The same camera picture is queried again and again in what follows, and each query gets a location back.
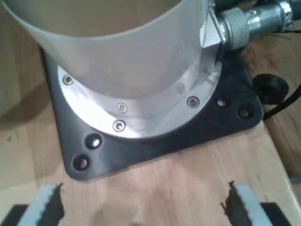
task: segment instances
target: wooden surface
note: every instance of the wooden surface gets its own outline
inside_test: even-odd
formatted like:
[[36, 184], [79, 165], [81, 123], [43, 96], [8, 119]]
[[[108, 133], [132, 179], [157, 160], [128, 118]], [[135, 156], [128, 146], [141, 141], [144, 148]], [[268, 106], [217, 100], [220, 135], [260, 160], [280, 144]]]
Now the wooden surface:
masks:
[[37, 44], [0, 9], [0, 219], [42, 183], [63, 182], [66, 226], [225, 225], [227, 183], [250, 184], [292, 225], [301, 209], [263, 123], [89, 182], [64, 171]]
[[[301, 30], [301, 21], [294, 22], [293, 29]], [[284, 78], [289, 85], [288, 96], [301, 84], [301, 35], [268, 35], [250, 43], [243, 56], [252, 76], [272, 73]], [[301, 99], [265, 124], [287, 173], [301, 173]]]

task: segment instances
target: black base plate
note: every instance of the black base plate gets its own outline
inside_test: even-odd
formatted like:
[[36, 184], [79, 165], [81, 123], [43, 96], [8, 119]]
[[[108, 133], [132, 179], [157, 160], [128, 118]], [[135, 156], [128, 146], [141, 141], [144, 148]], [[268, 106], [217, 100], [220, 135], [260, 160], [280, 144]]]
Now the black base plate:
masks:
[[[262, 106], [255, 93], [223, 68], [214, 96], [188, 124], [152, 139], [116, 138], [90, 127], [72, 111], [58, 83], [57, 63], [46, 54], [44, 59], [65, 169], [76, 180], [88, 180], [250, 129], [263, 117]], [[251, 84], [240, 55], [233, 54], [225, 60], [241, 79]], [[218, 100], [223, 100], [226, 106], [219, 106]], [[91, 136], [101, 139], [101, 145], [96, 149], [87, 145]]]

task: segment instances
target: screw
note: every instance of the screw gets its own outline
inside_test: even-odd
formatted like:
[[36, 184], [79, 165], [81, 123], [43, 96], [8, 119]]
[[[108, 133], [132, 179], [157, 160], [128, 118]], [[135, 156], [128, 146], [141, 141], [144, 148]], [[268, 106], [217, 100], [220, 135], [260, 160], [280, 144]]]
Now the screw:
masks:
[[125, 128], [126, 124], [122, 120], [117, 120], [113, 123], [113, 129], [118, 133], [122, 132]]
[[250, 119], [253, 117], [254, 109], [249, 103], [244, 103], [238, 108], [238, 115], [243, 119]]
[[177, 90], [178, 94], [183, 94], [184, 91], [185, 91], [185, 87], [184, 87], [183, 84], [180, 83], [180, 84], [177, 85], [176, 90]]
[[63, 83], [67, 86], [70, 86], [71, 84], [74, 83], [73, 79], [69, 75], [65, 75], [63, 77]]
[[85, 144], [91, 150], [97, 149], [102, 144], [102, 137], [97, 133], [90, 134], [86, 137]]
[[118, 109], [120, 110], [121, 113], [127, 112], [127, 106], [125, 103], [119, 103], [118, 104]]
[[189, 97], [187, 99], [187, 105], [190, 108], [196, 108], [199, 105], [199, 100], [197, 97]]
[[80, 154], [74, 158], [72, 164], [73, 164], [74, 169], [76, 169], [78, 171], [83, 171], [89, 167], [90, 161], [86, 155]]

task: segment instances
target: mounting hole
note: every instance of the mounting hole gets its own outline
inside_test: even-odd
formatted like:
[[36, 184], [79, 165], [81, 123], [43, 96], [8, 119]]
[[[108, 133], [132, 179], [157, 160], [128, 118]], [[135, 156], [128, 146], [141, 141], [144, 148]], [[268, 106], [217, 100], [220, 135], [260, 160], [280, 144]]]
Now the mounting hole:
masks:
[[226, 108], [230, 106], [231, 99], [226, 94], [218, 95], [218, 97], [215, 99], [215, 103], [219, 108]]
[[85, 145], [87, 146], [87, 148], [89, 149], [97, 149], [100, 147], [100, 145], [102, 144], [102, 137], [97, 134], [90, 134], [86, 137], [85, 139]]
[[222, 100], [222, 99], [219, 99], [216, 101], [216, 104], [219, 106], [219, 107], [226, 107], [227, 106], [227, 102], [225, 100]]
[[250, 119], [254, 115], [254, 110], [251, 105], [243, 104], [238, 108], [238, 115], [243, 119]]
[[73, 160], [73, 167], [78, 171], [86, 170], [89, 166], [89, 159], [86, 155], [80, 154]]
[[118, 104], [118, 109], [121, 113], [126, 113], [127, 112], [127, 106], [125, 103], [119, 103]]
[[185, 92], [185, 87], [183, 84], [178, 84], [177, 87], [176, 87], [176, 91], [178, 94], [183, 94]]

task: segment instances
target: metal pipe fitting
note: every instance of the metal pipe fitting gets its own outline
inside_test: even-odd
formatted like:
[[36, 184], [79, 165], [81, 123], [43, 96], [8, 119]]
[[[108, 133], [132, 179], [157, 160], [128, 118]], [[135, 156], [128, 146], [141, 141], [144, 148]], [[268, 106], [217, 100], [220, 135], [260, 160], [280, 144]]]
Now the metal pipe fitting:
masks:
[[225, 50], [242, 48], [249, 41], [269, 32], [286, 30], [291, 27], [292, 21], [292, 9], [285, 0], [251, 7], [244, 11], [233, 8], [218, 16], [220, 30], [226, 38]]

